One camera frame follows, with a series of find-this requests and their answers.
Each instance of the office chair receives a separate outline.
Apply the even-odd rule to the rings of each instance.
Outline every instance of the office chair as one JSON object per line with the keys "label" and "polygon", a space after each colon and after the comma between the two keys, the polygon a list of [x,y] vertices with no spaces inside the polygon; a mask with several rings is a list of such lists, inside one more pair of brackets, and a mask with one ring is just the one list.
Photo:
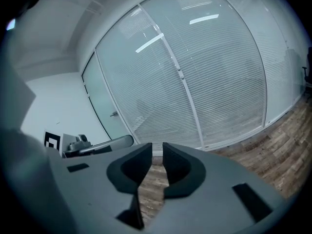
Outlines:
{"label": "office chair", "polygon": [[[312,67],[312,47],[309,47],[309,53],[308,53],[308,62],[309,62],[309,67]],[[307,67],[302,67],[304,69],[304,80],[306,83],[309,83],[310,85],[306,84],[306,89],[304,91],[304,94],[307,93],[310,96],[307,98],[308,100],[312,97],[312,72],[309,70],[309,74],[307,75]]]}
{"label": "office chair", "polygon": [[[312,47],[309,47],[309,52],[308,52],[308,62],[309,62],[309,67],[312,67],[311,63],[312,63]],[[309,75],[307,76],[307,67],[302,67],[304,69],[304,80],[307,83],[312,84],[312,72],[309,71]]]}

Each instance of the wooden floor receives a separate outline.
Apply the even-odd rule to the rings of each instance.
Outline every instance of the wooden floor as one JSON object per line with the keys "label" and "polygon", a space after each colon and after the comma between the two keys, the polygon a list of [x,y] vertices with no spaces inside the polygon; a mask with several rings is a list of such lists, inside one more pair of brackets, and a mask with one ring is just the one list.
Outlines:
{"label": "wooden floor", "polygon": [[[312,99],[306,97],[280,120],[261,133],[238,144],[212,151],[231,158],[290,197],[304,183],[312,159]],[[163,189],[168,186],[162,158],[153,165],[139,187],[139,201],[145,226],[163,205]]]}

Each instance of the glass partition wall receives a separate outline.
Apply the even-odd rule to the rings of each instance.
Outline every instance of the glass partition wall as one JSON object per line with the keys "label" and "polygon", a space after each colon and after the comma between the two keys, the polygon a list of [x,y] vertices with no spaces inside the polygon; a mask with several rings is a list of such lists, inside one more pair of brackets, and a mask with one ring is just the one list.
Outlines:
{"label": "glass partition wall", "polygon": [[[268,93],[266,79],[276,67],[283,75],[275,84],[291,83],[291,66],[272,59],[270,42],[261,36],[272,34],[268,23],[276,28],[276,22],[268,14],[252,25],[253,12],[269,10],[260,0],[248,7],[249,1],[146,0],[105,34],[95,57],[116,112],[138,143],[210,150],[278,119],[272,99],[284,91],[270,87]],[[289,97],[298,90],[288,88]]]}

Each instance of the frosted glass panel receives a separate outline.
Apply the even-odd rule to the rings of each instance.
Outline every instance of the frosted glass panel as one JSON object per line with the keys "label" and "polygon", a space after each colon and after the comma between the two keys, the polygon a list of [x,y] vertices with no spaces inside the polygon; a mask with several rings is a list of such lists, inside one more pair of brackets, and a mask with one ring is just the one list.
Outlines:
{"label": "frosted glass panel", "polygon": [[205,145],[264,124],[265,76],[255,41],[226,0],[147,0],[189,86]]}
{"label": "frosted glass panel", "polygon": [[129,132],[125,128],[120,117],[118,115],[111,116],[116,109],[107,92],[101,70],[94,55],[88,62],[82,78],[85,82],[91,104],[109,137],[111,139],[116,139],[128,135]]}
{"label": "frosted glass panel", "polygon": [[303,60],[303,66],[309,66],[307,54],[309,51],[309,47],[312,46],[311,39],[305,30],[304,26],[302,25],[299,17],[297,16],[296,12],[293,8],[287,3],[286,0],[275,0],[279,3],[280,8],[284,11],[284,14],[287,17],[288,23],[291,24],[292,30],[295,33],[295,38],[299,43],[299,47],[301,50],[300,56],[301,60]]}
{"label": "frosted glass panel", "polygon": [[108,86],[138,142],[200,147],[189,100],[161,37],[139,8],[116,23],[97,46]]}
{"label": "frosted glass panel", "polygon": [[296,32],[292,28],[290,18],[284,12],[277,0],[262,0],[267,9],[271,12],[278,27],[283,34],[285,44],[287,46],[287,54],[291,60],[292,65],[292,77],[293,77],[293,97],[295,101],[302,95],[305,89],[304,70],[302,66],[305,66],[304,59],[301,53],[303,45],[300,44],[300,37],[296,36]]}
{"label": "frosted glass panel", "polygon": [[287,47],[262,0],[228,1],[248,26],[261,54],[267,82],[267,125],[280,118],[293,103],[293,75]]}

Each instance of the glass door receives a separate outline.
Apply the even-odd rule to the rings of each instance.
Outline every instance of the glass door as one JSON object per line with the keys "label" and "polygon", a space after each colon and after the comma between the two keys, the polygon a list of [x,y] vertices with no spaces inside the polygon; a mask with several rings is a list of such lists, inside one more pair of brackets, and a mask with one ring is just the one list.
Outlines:
{"label": "glass door", "polygon": [[189,99],[162,37],[135,7],[96,47],[101,68],[138,143],[200,147]]}
{"label": "glass door", "polygon": [[95,55],[92,55],[85,68],[82,79],[89,94],[90,102],[108,136],[116,139],[128,135],[111,97],[106,89],[102,71]]}

